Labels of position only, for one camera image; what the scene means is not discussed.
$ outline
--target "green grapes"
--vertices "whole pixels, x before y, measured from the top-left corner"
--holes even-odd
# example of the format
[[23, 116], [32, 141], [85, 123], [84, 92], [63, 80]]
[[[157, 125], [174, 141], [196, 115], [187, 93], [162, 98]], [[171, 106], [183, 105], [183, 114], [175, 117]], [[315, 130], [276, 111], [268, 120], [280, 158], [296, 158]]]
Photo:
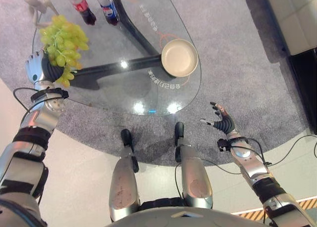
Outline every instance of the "green grapes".
[[88, 37], [79, 25], [68, 22], [63, 15], [53, 16], [52, 24], [41, 28], [39, 33], [51, 65], [64, 67], [56, 82], [70, 86], [69, 80], [74, 79], [72, 72], [83, 68], [78, 62], [81, 54], [77, 50], [89, 50]]

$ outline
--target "robot leg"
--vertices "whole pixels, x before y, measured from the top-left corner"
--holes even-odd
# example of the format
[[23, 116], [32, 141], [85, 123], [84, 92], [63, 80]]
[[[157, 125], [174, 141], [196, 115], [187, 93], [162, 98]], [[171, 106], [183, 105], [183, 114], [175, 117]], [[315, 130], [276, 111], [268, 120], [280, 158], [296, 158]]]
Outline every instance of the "robot leg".
[[109, 211], [112, 221], [120, 220], [138, 211], [140, 199], [134, 173], [138, 162], [133, 156], [132, 137], [127, 129], [121, 131], [123, 149], [115, 165], [109, 194]]
[[175, 160], [181, 162], [183, 196], [191, 207], [212, 208], [212, 188], [203, 162], [187, 139], [184, 124], [175, 125]]

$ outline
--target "beige bowl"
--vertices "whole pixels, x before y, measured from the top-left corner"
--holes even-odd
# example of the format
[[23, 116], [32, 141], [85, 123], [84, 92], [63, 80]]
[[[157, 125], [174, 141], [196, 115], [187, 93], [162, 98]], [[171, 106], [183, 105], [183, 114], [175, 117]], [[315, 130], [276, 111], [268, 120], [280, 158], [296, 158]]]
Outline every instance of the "beige bowl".
[[198, 53], [189, 41], [174, 39], [164, 46], [161, 60], [167, 73], [175, 77], [186, 77], [195, 71]]

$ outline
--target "red label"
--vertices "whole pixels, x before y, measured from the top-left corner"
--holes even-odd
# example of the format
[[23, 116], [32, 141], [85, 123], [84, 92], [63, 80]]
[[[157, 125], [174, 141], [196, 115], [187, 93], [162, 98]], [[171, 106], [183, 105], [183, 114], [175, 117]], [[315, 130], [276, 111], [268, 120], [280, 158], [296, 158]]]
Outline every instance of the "red label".
[[82, 0], [79, 4], [73, 3], [73, 6], [79, 12], [83, 12], [88, 8], [88, 4], [86, 0]]

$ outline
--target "cola bottle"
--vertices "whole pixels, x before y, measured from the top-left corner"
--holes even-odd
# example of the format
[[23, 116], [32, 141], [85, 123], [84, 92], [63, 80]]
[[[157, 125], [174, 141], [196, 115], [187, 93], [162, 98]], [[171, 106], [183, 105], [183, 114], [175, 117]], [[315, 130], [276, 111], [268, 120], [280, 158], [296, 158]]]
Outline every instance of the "cola bottle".
[[94, 25], [96, 21], [95, 15], [89, 9], [88, 3], [86, 0], [69, 0], [74, 8], [80, 13], [84, 21], [88, 25]]
[[103, 9], [107, 22], [112, 25], [117, 25], [119, 21], [118, 13], [113, 0], [98, 0], [98, 2]]

